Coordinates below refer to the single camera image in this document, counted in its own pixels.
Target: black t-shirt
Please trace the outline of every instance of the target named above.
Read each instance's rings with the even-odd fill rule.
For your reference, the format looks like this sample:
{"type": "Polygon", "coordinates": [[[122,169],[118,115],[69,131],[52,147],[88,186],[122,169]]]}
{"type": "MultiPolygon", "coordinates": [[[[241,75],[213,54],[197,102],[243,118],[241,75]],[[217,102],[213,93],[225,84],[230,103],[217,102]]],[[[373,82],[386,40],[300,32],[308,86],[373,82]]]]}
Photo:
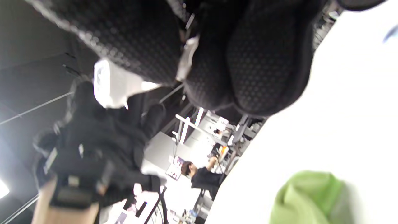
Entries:
{"type": "Polygon", "coordinates": [[[197,170],[196,174],[192,177],[191,183],[209,184],[219,187],[222,174],[212,173],[206,167],[197,170]]]}

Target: man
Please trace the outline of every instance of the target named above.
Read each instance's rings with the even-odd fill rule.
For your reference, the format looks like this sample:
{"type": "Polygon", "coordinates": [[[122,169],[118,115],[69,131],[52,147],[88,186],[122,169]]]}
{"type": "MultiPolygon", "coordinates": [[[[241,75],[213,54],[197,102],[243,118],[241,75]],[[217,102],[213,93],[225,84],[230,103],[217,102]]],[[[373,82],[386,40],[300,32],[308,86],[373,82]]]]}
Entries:
{"type": "Polygon", "coordinates": [[[207,166],[197,168],[192,162],[187,161],[181,167],[181,173],[191,177],[192,185],[207,185],[218,188],[221,185],[222,174],[212,173],[210,170],[217,162],[216,157],[211,157],[207,166]]]}

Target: dark hair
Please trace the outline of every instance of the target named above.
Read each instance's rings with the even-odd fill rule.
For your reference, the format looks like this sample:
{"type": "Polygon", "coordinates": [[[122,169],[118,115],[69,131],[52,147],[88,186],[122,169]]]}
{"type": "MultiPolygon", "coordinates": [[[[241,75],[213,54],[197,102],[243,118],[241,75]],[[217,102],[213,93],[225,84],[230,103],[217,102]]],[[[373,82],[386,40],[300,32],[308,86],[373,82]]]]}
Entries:
{"type": "Polygon", "coordinates": [[[189,173],[191,172],[191,170],[189,169],[189,166],[193,164],[190,161],[186,161],[182,164],[181,166],[181,174],[182,175],[189,175],[189,173]]]}

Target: green cloth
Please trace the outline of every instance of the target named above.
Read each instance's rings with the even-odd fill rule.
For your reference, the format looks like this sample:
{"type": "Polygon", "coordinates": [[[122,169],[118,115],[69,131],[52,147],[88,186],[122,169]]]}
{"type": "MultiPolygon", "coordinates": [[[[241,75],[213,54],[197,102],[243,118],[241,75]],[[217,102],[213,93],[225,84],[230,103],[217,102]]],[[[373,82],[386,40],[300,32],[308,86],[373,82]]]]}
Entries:
{"type": "Polygon", "coordinates": [[[279,190],[270,224],[352,224],[343,182],[330,173],[303,171],[279,190]]]}

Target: white table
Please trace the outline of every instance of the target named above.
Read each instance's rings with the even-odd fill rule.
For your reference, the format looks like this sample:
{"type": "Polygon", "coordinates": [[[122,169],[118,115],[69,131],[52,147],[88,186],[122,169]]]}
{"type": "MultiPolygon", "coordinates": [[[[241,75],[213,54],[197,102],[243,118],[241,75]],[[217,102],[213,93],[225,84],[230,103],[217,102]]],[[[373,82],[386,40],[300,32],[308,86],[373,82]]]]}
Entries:
{"type": "Polygon", "coordinates": [[[277,191],[301,170],[349,185],[358,224],[398,223],[398,1],[345,12],[316,52],[303,96],[271,117],[231,171],[206,224],[267,223],[277,191]]]}

